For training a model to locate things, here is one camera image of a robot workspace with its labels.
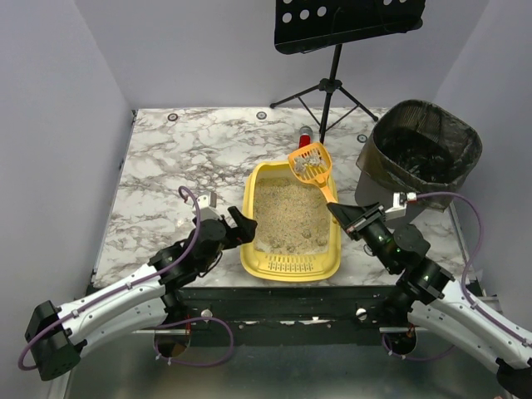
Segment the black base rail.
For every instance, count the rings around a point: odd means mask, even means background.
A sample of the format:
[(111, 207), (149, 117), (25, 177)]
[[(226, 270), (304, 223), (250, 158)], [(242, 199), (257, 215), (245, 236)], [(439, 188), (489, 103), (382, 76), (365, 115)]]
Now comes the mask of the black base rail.
[(185, 287), (163, 297), (164, 324), (186, 322), (192, 345), (237, 346), (357, 344), (378, 346), (386, 337), (407, 354), (417, 328), (390, 318), (392, 286)]

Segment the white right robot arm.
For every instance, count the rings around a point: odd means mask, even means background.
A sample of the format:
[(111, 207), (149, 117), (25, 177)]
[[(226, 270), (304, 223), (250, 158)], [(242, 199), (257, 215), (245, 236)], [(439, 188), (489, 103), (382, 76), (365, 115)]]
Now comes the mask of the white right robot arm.
[(531, 396), (531, 333), (481, 301), (452, 273), (427, 257), (430, 244), (413, 224), (390, 230), (381, 204), (330, 203), (347, 236), (362, 240), (386, 271), (398, 275), (382, 304), (386, 319), (408, 321), (469, 353), (517, 398)]

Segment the cat litter granules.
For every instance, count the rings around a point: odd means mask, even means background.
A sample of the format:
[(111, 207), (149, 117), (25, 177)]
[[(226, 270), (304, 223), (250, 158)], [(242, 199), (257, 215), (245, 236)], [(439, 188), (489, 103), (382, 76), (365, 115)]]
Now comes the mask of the cat litter granules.
[(307, 255), (328, 249), (331, 216), (320, 190), (299, 182), (287, 165), (266, 164), (254, 183), (256, 250)]

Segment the black music stand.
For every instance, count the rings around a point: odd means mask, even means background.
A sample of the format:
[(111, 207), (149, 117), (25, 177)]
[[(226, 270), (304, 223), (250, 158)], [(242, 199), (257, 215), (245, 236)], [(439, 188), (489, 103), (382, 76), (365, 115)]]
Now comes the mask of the black music stand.
[(332, 63), (328, 76), (314, 86), (272, 102), (275, 109), (298, 100), (318, 123), (319, 141), (324, 142), (327, 132), (334, 127), (328, 123), (333, 94), (341, 92), (354, 107), (373, 121), (379, 117), (364, 106), (343, 87), (337, 78), (342, 47), (376, 37), (405, 34), (422, 27), (424, 0), (411, 1), (277, 1), (273, 43), (283, 55), (307, 54), (332, 47)]

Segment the orange litter scoop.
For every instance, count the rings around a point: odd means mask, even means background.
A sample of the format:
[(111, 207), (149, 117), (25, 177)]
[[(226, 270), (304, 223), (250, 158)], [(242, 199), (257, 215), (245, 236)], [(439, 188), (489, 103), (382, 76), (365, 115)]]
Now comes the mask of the orange litter scoop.
[(288, 164), (301, 183), (317, 187), (327, 203), (337, 203), (328, 185), (333, 164), (323, 144), (314, 142), (293, 151), (288, 155)]

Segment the grey mesh waste bin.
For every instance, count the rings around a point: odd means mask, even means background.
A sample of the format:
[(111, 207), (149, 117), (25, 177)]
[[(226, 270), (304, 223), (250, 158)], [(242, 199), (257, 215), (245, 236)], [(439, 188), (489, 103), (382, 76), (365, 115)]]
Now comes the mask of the grey mesh waste bin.
[(477, 131), (460, 118), (429, 101), (401, 101), (375, 124), (357, 158), (355, 201), (389, 207), (395, 192), (456, 192), (482, 150)]

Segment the yellow and grey litter box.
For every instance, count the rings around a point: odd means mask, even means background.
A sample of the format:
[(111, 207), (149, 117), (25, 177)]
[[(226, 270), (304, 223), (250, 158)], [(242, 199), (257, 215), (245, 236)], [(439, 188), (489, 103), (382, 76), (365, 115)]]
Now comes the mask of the yellow and grey litter box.
[[(267, 161), (254, 168), (244, 189), (243, 213), (249, 219), (253, 219), (256, 175), (259, 168), (266, 164), (288, 166), (286, 161)], [(313, 282), (333, 276), (340, 266), (341, 231), (330, 212), (329, 214), (331, 224), (326, 252), (307, 255), (269, 254), (256, 250), (253, 241), (240, 250), (240, 260), (246, 272), (257, 278), (285, 283)]]

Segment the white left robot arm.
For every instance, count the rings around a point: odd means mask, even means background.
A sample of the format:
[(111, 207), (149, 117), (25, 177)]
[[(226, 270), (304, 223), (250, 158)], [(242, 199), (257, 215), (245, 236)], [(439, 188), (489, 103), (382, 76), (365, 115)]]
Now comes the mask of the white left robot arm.
[(224, 217), (194, 219), (195, 228), (183, 239), (158, 251), (147, 264), (112, 285), (60, 306), (37, 305), (24, 337), (24, 354), (31, 368), (51, 381), (74, 368), (91, 350), (138, 329), (159, 328), (185, 320), (188, 312), (178, 292), (203, 278), (222, 253), (254, 240), (257, 223), (238, 208)]

